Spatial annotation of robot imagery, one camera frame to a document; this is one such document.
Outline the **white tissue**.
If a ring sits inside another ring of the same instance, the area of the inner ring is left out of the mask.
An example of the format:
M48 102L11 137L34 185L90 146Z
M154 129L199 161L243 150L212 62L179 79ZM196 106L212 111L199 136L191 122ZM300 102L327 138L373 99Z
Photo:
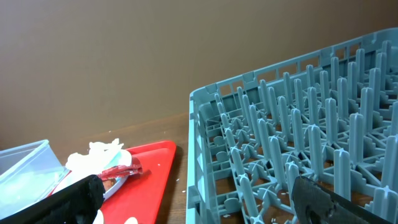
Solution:
M90 142L88 153L70 154L65 167L73 174L86 177L100 174L102 171L119 163L124 144L116 138L111 143Z

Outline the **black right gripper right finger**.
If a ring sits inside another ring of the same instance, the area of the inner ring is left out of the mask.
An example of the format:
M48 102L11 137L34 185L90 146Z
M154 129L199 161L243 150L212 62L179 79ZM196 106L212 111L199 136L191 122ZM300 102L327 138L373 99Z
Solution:
M389 223L307 177L295 178L290 196L300 223Z

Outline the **red snack wrapper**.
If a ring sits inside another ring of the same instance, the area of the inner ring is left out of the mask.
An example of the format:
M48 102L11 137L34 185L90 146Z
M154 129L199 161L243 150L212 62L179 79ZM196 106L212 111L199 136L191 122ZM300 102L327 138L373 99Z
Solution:
M132 164L129 166L118 165L102 171L102 173L98 174L98 177L102 181L105 181L108 179L116 179L141 173L142 166L140 164Z

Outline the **light blue plate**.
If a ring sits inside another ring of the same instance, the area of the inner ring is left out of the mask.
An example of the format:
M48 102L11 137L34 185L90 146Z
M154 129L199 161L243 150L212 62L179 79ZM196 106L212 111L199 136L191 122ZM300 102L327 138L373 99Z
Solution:
M87 155L71 154L66 168L69 173L54 188L57 193L89 175L97 175L104 186L103 197L109 199L125 183L130 175L138 173L141 166L132 163L130 152L125 149L90 149Z

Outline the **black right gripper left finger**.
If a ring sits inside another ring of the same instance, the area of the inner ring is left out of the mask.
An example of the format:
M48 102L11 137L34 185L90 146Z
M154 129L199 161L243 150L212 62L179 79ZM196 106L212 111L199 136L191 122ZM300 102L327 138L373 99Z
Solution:
M104 185L89 175L55 194L1 220L1 224L92 224L104 202Z

